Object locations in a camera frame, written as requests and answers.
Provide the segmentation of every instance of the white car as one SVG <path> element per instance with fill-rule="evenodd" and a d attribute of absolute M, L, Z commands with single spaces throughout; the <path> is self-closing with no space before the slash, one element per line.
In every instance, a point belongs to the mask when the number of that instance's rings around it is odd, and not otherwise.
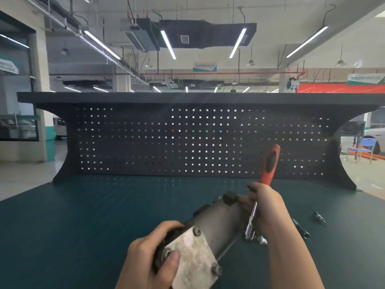
<path fill-rule="evenodd" d="M 385 128 L 366 130 L 364 138 L 375 138 L 377 140 L 373 154 L 385 152 Z"/>

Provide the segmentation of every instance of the hanging sign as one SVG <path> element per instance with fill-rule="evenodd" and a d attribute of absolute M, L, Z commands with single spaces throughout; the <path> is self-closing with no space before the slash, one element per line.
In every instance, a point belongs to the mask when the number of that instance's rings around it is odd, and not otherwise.
<path fill-rule="evenodd" d="M 192 67 L 193 72 L 216 72 L 217 63 L 195 62 Z"/>
<path fill-rule="evenodd" d="M 348 85 L 385 84 L 385 74 L 349 74 Z"/>
<path fill-rule="evenodd" d="M 19 69 L 15 66 L 12 61 L 4 60 L 0 58 L 0 70 L 11 72 L 14 74 L 19 74 Z"/>

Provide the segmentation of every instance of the bolt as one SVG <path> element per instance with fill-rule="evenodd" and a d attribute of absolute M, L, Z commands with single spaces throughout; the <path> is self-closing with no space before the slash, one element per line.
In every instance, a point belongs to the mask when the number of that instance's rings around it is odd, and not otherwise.
<path fill-rule="evenodd" d="M 220 275 L 222 275 L 222 268 L 221 268 L 221 266 L 218 265 L 218 264 L 213 264 L 213 265 L 211 266 L 211 272 L 212 272 L 215 276 L 219 277 Z"/>
<path fill-rule="evenodd" d="M 163 251 L 163 261 L 166 260 L 166 258 L 168 258 L 168 256 L 170 255 L 171 253 L 171 249 L 170 248 L 165 248 L 164 251 Z"/>
<path fill-rule="evenodd" d="M 192 232 L 194 233 L 195 236 L 200 236 L 201 235 L 201 230 L 198 227 L 194 227 L 192 229 Z"/>

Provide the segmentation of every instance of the right hand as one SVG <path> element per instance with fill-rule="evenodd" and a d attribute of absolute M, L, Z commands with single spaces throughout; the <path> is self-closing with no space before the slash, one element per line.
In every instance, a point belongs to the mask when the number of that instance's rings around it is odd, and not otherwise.
<path fill-rule="evenodd" d="M 285 203 L 278 192 L 263 183 L 254 182 L 247 184 L 247 187 L 250 190 L 249 194 L 239 196 L 238 201 L 247 211 L 251 211 L 257 201 L 257 228 L 267 240 L 274 233 L 275 228 L 294 227 Z"/>

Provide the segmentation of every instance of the chair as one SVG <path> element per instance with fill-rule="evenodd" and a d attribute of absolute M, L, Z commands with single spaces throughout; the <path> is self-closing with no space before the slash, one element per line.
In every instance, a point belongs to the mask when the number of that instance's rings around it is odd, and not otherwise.
<path fill-rule="evenodd" d="M 361 138 L 359 143 L 357 144 L 358 148 L 348 148 L 348 152 L 346 153 L 346 161 L 348 161 L 349 151 L 356 151 L 356 164 L 358 161 L 361 161 L 362 152 L 370 153 L 370 164 L 372 164 L 373 159 L 373 150 L 376 145 L 376 139 L 374 138 Z"/>

